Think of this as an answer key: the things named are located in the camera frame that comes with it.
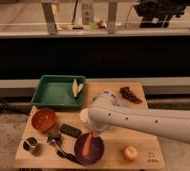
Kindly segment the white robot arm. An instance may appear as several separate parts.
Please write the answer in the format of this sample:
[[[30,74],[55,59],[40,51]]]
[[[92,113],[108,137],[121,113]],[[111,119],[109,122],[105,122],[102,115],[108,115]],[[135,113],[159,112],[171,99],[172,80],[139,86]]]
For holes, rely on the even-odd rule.
[[[88,111],[92,127],[117,126],[190,144],[190,111],[132,109],[116,105],[116,93],[103,90]]]

